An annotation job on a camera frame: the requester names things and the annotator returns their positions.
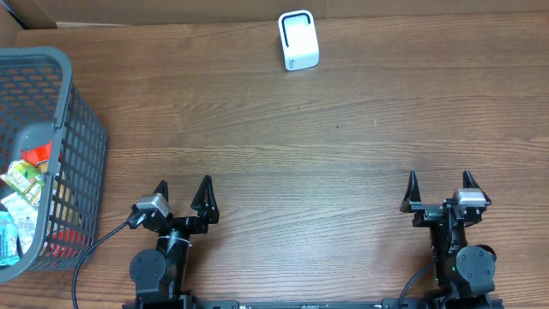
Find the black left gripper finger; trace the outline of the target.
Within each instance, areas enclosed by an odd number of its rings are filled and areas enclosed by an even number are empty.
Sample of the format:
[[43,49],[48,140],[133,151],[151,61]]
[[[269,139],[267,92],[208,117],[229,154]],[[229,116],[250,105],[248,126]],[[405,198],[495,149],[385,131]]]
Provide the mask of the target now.
[[213,181],[209,175],[202,179],[190,207],[207,224],[217,224],[219,222],[220,212],[214,197]]
[[154,194],[160,194],[168,203],[169,202],[168,183],[165,180],[161,180],[157,185],[157,187],[155,188]]

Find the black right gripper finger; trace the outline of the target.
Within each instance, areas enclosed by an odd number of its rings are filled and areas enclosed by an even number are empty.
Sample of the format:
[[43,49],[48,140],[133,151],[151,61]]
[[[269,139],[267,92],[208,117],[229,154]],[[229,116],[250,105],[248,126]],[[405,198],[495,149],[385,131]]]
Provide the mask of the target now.
[[417,174],[414,170],[409,173],[407,191],[402,200],[400,211],[402,213],[411,213],[421,205],[421,196],[419,191],[419,184],[417,180]]
[[486,193],[480,188],[477,182],[474,179],[474,176],[468,169],[465,169],[462,174],[463,187],[468,189],[480,189],[486,200],[485,205],[489,206],[492,204],[492,200],[486,195]]

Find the orange spaghetti pack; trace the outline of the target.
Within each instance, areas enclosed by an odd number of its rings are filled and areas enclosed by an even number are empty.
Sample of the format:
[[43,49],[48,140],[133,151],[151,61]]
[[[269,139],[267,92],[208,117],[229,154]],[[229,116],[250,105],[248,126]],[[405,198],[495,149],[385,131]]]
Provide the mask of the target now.
[[33,165],[41,173],[46,173],[49,166],[49,159],[51,158],[51,146],[52,141],[49,141],[37,148],[22,150],[21,158],[25,162]]

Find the white tube gold cap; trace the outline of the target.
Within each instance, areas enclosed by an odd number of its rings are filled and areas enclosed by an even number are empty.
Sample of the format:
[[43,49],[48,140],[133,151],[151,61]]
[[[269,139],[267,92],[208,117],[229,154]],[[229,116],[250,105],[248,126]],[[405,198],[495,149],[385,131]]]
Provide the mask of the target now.
[[8,210],[17,228],[21,252],[26,254],[30,249],[37,225],[38,209],[31,206],[17,193],[12,193],[1,201]]

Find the green snack pouch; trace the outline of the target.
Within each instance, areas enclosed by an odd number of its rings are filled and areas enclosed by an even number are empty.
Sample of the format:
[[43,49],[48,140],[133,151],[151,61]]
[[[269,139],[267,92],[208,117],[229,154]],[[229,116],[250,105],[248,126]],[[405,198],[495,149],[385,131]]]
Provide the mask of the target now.
[[2,181],[28,204],[39,207],[41,191],[45,185],[44,177],[39,169],[24,161],[13,161],[6,173],[1,175]]

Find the teal tissue wipes pack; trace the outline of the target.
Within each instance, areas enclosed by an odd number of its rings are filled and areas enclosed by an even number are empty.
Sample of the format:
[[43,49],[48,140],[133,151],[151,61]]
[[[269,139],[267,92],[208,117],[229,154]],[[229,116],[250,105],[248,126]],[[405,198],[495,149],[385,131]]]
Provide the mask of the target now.
[[8,212],[1,212],[1,266],[11,266],[19,260],[18,232]]

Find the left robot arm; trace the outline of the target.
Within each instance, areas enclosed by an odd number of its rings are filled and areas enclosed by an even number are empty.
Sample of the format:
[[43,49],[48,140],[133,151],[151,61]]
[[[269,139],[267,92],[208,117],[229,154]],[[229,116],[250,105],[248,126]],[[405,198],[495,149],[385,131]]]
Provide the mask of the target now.
[[136,298],[127,308],[188,308],[194,302],[182,290],[182,283],[192,247],[190,237],[206,233],[220,219],[213,181],[208,175],[202,179],[190,205],[195,215],[176,217],[168,199],[168,184],[162,180],[153,193],[131,206],[129,227],[155,232],[157,240],[154,249],[138,252],[130,263]]

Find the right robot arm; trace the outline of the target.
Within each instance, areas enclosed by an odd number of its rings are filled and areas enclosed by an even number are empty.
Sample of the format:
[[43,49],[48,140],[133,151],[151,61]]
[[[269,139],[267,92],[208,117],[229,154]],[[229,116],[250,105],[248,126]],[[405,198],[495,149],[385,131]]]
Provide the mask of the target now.
[[436,282],[441,288],[433,304],[440,308],[460,300],[484,299],[495,289],[495,251],[488,245],[470,245],[466,237],[466,228],[482,221],[492,201],[468,170],[462,181],[452,197],[426,204],[421,201],[416,172],[411,171],[400,207],[402,213],[413,214],[414,227],[430,230]]

